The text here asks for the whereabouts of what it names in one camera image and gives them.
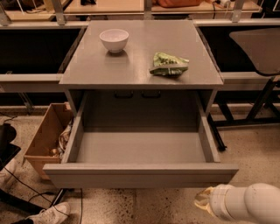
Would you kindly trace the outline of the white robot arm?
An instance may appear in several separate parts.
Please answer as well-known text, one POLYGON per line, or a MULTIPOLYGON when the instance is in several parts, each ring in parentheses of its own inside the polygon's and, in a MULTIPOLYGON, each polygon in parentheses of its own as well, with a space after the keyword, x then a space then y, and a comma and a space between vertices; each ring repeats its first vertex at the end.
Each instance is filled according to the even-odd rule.
POLYGON ((264 183, 210 186, 195 196, 194 205, 222 221, 280 224, 280 189, 264 183))

